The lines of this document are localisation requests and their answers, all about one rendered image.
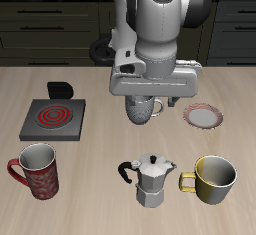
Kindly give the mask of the yellow and white mug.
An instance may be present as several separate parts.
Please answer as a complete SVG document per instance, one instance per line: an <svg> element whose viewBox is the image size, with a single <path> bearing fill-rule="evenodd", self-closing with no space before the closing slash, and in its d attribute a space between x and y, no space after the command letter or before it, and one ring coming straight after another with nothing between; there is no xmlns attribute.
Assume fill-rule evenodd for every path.
<svg viewBox="0 0 256 235"><path fill-rule="evenodd" d="M208 155L195 163L193 172L182 172L179 177L179 189L182 192L195 193L204 203L221 203L237 180L237 171L227 159Z"/></svg>

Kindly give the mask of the grey textured mug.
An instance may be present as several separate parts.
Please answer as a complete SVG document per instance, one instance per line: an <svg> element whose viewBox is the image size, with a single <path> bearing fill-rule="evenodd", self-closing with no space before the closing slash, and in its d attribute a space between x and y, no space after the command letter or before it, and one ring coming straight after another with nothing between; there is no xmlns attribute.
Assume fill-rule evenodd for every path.
<svg viewBox="0 0 256 235"><path fill-rule="evenodd" d="M154 112L155 103L160 104L157 112ZM132 123L144 125L151 117L159 116L164 111L164 104L161 99L154 96L126 96L125 109Z"/></svg>

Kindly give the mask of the dark grey kitchen cupboard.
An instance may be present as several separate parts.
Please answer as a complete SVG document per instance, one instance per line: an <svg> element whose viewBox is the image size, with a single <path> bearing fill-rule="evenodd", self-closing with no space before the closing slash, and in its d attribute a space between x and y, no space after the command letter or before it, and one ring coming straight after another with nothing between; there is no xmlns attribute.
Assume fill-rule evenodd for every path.
<svg viewBox="0 0 256 235"><path fill-rule="evenodd" d="M207 66L256 66L256 0L218 3Z"/></svg>

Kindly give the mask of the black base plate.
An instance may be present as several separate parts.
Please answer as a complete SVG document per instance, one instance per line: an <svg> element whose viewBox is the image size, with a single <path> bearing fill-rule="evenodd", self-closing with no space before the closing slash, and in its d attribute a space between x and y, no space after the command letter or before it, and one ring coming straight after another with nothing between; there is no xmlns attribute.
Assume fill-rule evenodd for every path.
<svg viewBox="0 0 256 235"><path fill-rule="evenodd" d="M112 35L110 33L103 33L100 35L100 38L90 46L89 55L96 66L111 67L114 64L116 52L109 46L111 39Z"/></svg>

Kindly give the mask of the round black stove knob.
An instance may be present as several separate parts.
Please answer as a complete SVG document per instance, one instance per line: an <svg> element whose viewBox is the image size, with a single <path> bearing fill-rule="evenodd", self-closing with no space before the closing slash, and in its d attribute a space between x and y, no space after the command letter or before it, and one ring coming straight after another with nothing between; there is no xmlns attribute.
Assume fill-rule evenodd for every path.
<svg viewBox="0 0 256 235"><path fill-rule="evenodd" d="M50 99L71 99L74 94L68 82L48 82L47 89Z"/></svg>

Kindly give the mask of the red patterned mug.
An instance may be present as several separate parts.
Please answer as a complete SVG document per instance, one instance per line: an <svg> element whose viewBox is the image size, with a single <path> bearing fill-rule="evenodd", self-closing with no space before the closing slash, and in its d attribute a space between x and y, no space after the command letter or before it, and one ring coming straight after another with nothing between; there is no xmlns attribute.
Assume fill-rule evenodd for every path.
<svg viewBox="0 0 256 235"><path fill-rule="evenodd" d="M7 170L14 179L28 186L36 199L51 199L59 190L56 151L49 144L29 145L17 159L8 162Z"/></svg>

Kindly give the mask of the olive kitchen cupboard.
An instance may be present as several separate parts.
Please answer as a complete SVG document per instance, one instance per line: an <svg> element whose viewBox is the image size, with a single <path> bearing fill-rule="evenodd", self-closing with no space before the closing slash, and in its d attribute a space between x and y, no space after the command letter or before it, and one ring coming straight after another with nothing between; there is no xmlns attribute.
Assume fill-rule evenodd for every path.
<svg viewBox="0 0 256 235"><path fill-rule="evenodd" d="M92 66L115 25L112 2L0 2L0 66Z"/></svg>

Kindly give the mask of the silver moka pot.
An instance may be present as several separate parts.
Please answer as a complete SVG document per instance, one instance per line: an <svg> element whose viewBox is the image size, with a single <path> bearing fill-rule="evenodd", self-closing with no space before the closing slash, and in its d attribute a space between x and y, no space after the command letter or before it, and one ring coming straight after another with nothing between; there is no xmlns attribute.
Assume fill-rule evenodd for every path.
<svg viewBox="0 0 256 235"><path fill-rule="evenodd" d="M156 208L164 201L164 182L166 176L177 165L168 161L164 156L156 153L147 153L138 160L123 162L118 166L118 172L125 182L132 183L126 170L137 172L136 200L146 208Z"/></svg>

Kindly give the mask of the small red-rimmed plate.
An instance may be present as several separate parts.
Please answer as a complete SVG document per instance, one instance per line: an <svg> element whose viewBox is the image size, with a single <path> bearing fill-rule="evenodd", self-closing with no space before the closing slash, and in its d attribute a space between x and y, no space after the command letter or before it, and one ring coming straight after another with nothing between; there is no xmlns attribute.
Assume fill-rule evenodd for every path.
<svg viewBox="0 0 256 235"><path fill-rule="evenodd" d="M215 129L224 120L219 109L206 103L189 105L183 111L183 118L189 125L200 129Z"/></svg>

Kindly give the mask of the dark grey stove plate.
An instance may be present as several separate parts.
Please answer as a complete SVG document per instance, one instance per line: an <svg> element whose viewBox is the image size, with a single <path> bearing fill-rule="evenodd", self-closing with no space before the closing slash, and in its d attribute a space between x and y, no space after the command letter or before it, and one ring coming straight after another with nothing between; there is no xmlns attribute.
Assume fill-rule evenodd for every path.
<svg viewBox="0 0 256 235"><path fill-rule="evenodd" d="M79 141L84 99L34 99L19 134L21 141Z"/></svg>

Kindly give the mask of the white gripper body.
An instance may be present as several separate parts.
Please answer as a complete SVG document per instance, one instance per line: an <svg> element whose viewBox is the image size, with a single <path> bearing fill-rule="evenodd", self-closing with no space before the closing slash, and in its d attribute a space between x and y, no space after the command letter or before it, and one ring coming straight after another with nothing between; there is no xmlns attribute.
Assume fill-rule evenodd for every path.
<svg viewBox="0 0 256 235"><path fill-rule="evenodd" d="M201 64L194 60L177 60L174 71L160 80L112 69L109 91L119 96L193 97L198 91L201 72Z"/></svg>

